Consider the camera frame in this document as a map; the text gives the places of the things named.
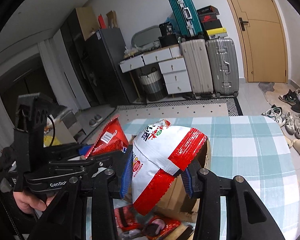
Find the left hand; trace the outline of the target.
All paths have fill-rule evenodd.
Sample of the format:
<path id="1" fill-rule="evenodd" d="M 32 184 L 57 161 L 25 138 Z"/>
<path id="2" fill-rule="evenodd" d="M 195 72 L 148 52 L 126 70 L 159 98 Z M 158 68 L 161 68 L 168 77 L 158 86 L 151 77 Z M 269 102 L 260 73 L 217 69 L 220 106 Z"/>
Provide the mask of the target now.
<path id="1" fill-rule="evenodd" d="M 23 213 L 32 214 L 34 210 L 38 211 L 45 211 L 49 204 L 54 199 L 55 195 L 50 196 L 44 202 L 43 200 L 39 199 L 35 195 L 23 191 L 23 192 L 14 192 L 13 191 L 13 198 Z"/>

